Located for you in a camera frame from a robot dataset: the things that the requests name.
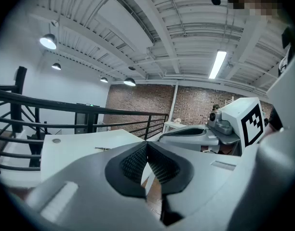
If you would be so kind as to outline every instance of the fluorescent tube light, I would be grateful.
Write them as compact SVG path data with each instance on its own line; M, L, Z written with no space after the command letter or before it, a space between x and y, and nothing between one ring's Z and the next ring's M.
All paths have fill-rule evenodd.
M215 79L216 78L216 76L217 76L217 74L218 74L218 72L220 70L220 67L223 64L224 60L225 60L226 54L227 54L226 51L218 51L217 52L217 56L216 56L216 59L215 59L215 62L214 62L214 65L213 65L213 68L212 68L209 79Z

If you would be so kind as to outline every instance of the ceiling beam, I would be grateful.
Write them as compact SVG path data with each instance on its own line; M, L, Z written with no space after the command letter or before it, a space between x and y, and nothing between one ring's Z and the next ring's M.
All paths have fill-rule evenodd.
M223 73L226 79L231 79L241 68L242 65L240 65L240 63L244 63L253 52L267 23L267 20L260 17L249 16L239 44L231 58L233 68L227 68Z
M139 7L142 9L143 13L148 17L152 25L154 26L156 32L158 33L161 41L171 58L177 58L174 45L172 43L170 34L167 30L165 22L163 21L160 13L155 7L152 0L134 0ZM180 73L178 61L172 61L173 68L177 74Z
M116 28L111 22L106 20L104 17L102 17L100 14L97 14L95 19L102 25L104 25L106 28L108 28L111 32L113 32L115 35L117 35L120 39L122 39L133 51L139 52L137 47L123 34L121 31Z
M74 32L76 34L79 34L79 36L85 37L88 40L92 41L93 43L97 44L99 47L105 49L107 52L115 55L117 58L119 58L121 61L126 63L126 65L135 65L135 63L128 58L126 55L124 55L121 51L119 51L115 46L104 40L102 37L97 35L96 33L92 32L88 28L80 25L79 23L68 19L65 16L60 15L58 13L55 13L53 11L47 10L45 8L35 6L29 14L41 21L51 22L52 20L59 21L60 26L62 26L65 30ZM140 77L146 78L147 74L145 71L143 71L140 67L136 67L136 71L139 74Z
M81 59L85 62L88 62L92 65L94 65L99 71L102 71L102 72L109 72L109 71L112 71L113 68L93 59L92 57L89 57L79 51L76 51L70 47L67 47L65 45L62 45L62 44L59 44L59 52L64 52L68 55L71 55L71 56L74 56L78 59ZM123 75L121 74L120 72L118 71L114 71L114 72L110 72L110 75L115 77L115 78L120 78L122 80L126 79L126 75Z
M268 73L270 75L273 75L274 77L271 77L268 74L264 74L259 79L257 79L256 81L254 81L252 83L252 86L255 86L255 87L263 87L263 86L266 86L267 84L271 83L272 81L274 81L277 78L277 76L278 76L278 67L277 66L272 67L268 71Z
M47 67L48 65L52 65L53 63L55 63L57 60L59 60L61 62L61 66L62 66L62 71L63 71L63 64L67 64L67 65L73 65L73 66L78 66L81 65L82 67L87 67L83 64L77 63L71 59L67 59L66 57L61 57L61 56L57 56L54 53L51 53L49 51L45 51L43 54L43 57L41 59L42 63L40 65L43 65L43 63L47 63L45 65L43 65L44 67ZM108 79L108 81L111 83L112 81L115 81L114 78L112 78L111 76L107 76L106 74L101 74L103 77L106 76L106 78Z
M252 64L245 64L245 63L243 63L243 64L238 64L238 65L240 65L240 68L250 68L250 69L256 70L258 72L261 72L262 74L267 74L267 75L269 75L269 76L271 76L273 78L277 78L277 76L275 76L274 74L271 74L270 72L268 72L266 70L263 70L262 68L259 68L257 66L254 66Z

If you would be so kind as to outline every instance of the black metal railing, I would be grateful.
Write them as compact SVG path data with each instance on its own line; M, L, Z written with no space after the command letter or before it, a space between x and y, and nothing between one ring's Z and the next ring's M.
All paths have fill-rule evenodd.
M103 127L118 127L118 126L126 126L133 124L143 124L147 125L143 128L138 128L130 133L138 132L141 130L145 130L144 133L138 135L138 137L143 137L147 140L150 137L160 133L163 129L164 123L167 118L167 114L163 113L153 113L153 112L140 112L140 111L129 111L129 110L118 110L118 109L107 109L95 106L86 106L81 104L73 104L73 103L64 103L50 100L42 100L31 98L22 95L22 86L23 80L25 76L26 69L22 69L23 67L19 67L16 79L16 85L14 86L1 86L0 85L0 106L5 105L7 103L11 104L11 110L4 115L0 116L0 122L6 123L6 126L0 131L0 140L7 142L16 142L16 143L25 143L29 145L39 145L42 147L43 145L43 137L41 136L41 131L44 134L48 133L48 128L86 128L87 133L92 133L94 128L103 128ZM24 111L23 107L27 109L27 111L32 115L32 118ZM35 108L35 113L30 109L31 107ZM75 113L84 113L87 114L88 119L86 124L49 124L49 123L41 123L40 122L40 109L50 109L50 110L59 110L65 112L75 112ZM22 114L29 120L24 121L22 119ZM112 123L112 124L94 124L95 115L104 114L104 115L129 115L129 116L148 116L147 119L143 121L135 121L135 122L124 122L124 123ZM160 119L153 119L152 116L162 116ZM9 126L12 126L12 135L10 137L3 136L3 132L6 131ZM19 139L15 137L15 133L19 133L23 130L23 126L27 126L36 131L35 139ZM149 130L150 128L160 126L157 129ZM5 157L15 157L15 158L28 158L31 160L39 160L41 158L40 154L26 155L26 154L11 154L0 151L0 156ZM21 170L21 171L37 171L40 170L40 167L12 167L6 165L0 165L0 168L10 169L10 170Z

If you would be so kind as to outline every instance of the white wall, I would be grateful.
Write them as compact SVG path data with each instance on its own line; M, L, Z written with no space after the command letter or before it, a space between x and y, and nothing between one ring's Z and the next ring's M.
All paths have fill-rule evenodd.
M16 69L23 66L27 68L23 93L29 94L41 56L41 49L29 30L25 14L22 10L16 10L6 19L0 31L0 85L13 85ZM0 106L0 116L8 111L9 104Z
M99 72L63 57L60 59L62 70L52 69L56 55L46 52L39 44L41 35L32 29L23 7L17 8L3 25L0 32L0 85L13 85L16 69L23 66L27 68L23 95L105 107L109 84L99 80ZM0 106L0 116L8 111L9 104ZM75 113L40 109L41 122L74 124L74 117ZM31 128L25 129L27 135L35 133ZM58 130L49 129L49 132L56 133ZM70 133L74 133L74 129L62 130L62 134Z
M106 106L110 85L100 81L99 72L63 57L59 57L59 61L62 66L60 71L51 68L52 64L56 62L52 60L52 57L43 58L35 76L36 81L30 96L67 103L89 103L100 107ZM99 115L98 121L102 120L103 115ZM74 124L75 113L41 109L40 121L55 124ZM48 129L52 134L58 130L55 128ZM73 133L74 129L62 129L62 134Z

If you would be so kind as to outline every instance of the white desk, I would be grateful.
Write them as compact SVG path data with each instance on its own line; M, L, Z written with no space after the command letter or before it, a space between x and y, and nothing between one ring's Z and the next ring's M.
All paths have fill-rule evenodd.
M54 143L53 139L60 139L61 142ZM41 181L45 181L81 157L101 152L95 147L115 148L142 141L143 139L123 129L74 135L46 135L41 152Z
M172 128L183 128L185 126L186 125L183 125L183 124L180 124L180 123L175 123L175 122L172 122L172 121L167 121L167 122L164 123L162 133L168 132L168 130L169 130L170 127L172 127Z

